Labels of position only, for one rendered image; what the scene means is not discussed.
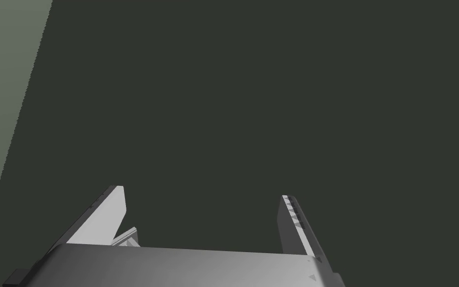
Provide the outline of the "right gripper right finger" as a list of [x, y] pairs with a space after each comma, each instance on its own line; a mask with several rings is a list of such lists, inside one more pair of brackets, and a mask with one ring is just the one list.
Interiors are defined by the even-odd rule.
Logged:
[[322, 248], [297, 199], [283, 194], [277, 212], [277, 226], [282, 252], [308, 255], [322, 262]]

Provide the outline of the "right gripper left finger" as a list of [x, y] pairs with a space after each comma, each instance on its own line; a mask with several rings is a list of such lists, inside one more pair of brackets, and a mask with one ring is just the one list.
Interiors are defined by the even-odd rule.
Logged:
[[124, 187], [111, 185], [61, 235], [48, 251], [60, 244], [138, 247], [135, 227], [117, 236], [126, 214]]

